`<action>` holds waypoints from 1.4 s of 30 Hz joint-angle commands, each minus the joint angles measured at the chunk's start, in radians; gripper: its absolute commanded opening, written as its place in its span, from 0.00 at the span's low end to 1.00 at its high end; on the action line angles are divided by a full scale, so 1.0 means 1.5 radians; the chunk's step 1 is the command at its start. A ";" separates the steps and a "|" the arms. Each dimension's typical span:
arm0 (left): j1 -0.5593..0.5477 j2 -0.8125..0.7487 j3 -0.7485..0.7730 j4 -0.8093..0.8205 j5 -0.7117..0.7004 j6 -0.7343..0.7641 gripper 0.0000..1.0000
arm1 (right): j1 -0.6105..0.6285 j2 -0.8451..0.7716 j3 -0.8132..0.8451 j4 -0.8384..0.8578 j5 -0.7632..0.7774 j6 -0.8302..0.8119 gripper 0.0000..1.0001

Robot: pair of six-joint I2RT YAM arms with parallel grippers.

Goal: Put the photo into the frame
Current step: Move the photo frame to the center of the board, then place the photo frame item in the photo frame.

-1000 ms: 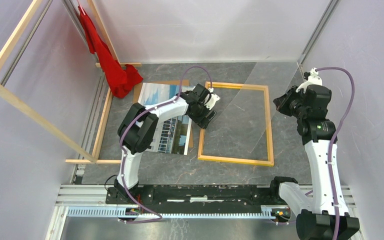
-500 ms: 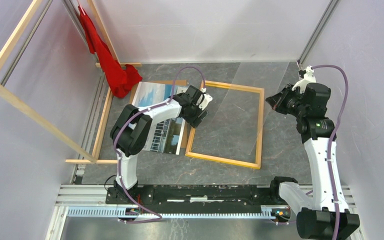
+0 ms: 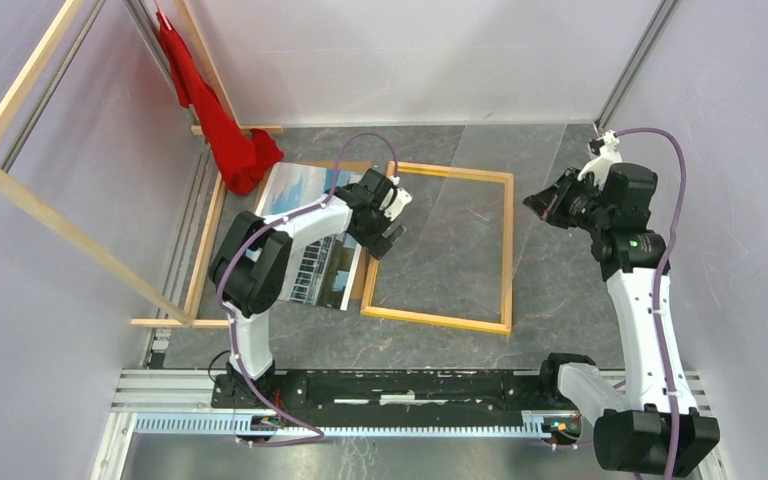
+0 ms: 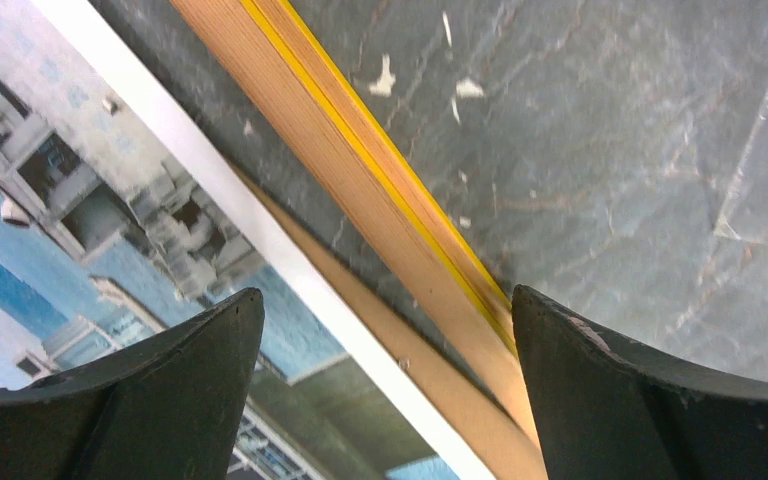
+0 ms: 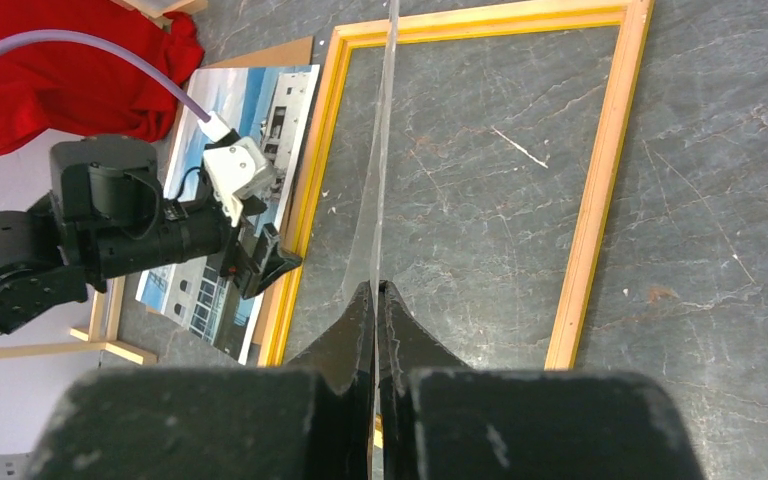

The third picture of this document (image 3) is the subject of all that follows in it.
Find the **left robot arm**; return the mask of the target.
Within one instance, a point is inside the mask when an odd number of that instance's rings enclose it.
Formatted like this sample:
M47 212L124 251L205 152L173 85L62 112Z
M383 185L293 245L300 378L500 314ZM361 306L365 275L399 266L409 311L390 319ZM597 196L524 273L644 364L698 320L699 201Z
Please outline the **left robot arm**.
M267 375L274 366L269 312L291 256L315 241L346 234L380 260L401 235L396 220L411 200L398 177L369 169L358 182L333 186L301 207L266 217L250 211L237 215L208 277L229 323L235 392L248 406L262 407L274 394Z

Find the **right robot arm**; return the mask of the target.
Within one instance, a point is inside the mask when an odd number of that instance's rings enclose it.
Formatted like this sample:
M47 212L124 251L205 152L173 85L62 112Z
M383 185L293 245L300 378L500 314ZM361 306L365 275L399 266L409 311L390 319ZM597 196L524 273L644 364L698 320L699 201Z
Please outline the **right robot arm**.
M648 227L657 184L655 172L631 163L610 166L602 181L569 168L524 199L541 221L589 234L619 322L625 367L618 389L590 357L551 353L541 364L537 392L551 408L571 402L592 425L601 468L686 478L717 446L720 428L700 412L680 362L669 244Z

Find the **clear plastic sheet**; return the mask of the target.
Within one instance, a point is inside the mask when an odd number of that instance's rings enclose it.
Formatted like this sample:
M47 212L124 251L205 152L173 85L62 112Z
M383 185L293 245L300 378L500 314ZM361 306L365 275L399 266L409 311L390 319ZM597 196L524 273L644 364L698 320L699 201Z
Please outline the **clear plastic sheet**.
M513 270L522 257L534 213L522 200L550 185L570 161L588 159L590 123L479 125L465 128L452 165L512 175ZM450 267L463 261L480 273L500 272L504 191L499 183L447 178L416 247Z

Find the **yellow picture frame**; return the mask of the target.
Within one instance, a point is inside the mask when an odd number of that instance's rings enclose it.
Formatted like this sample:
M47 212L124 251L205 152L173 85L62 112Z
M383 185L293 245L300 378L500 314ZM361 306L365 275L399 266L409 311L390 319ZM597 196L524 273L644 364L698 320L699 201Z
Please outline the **yellow picture frame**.
M361 296L360 313L364 316L380 317L391 320L423 323L428 325L456 328L482 333L509 335L513 328L512 280L514 272L514 175L508 172L470 169L452 166L421 164L415 162L400 162L396 166L391 161L387 168L388 174L396 172L428 176L451 177L484 183L501 184L503 189L503 228L502 228L502 286L501 311L498 322L479 321L466 318L443 316L407 310L384 308L373 304L374 293L379 273L380 262L370 258L367 262L364 290Z

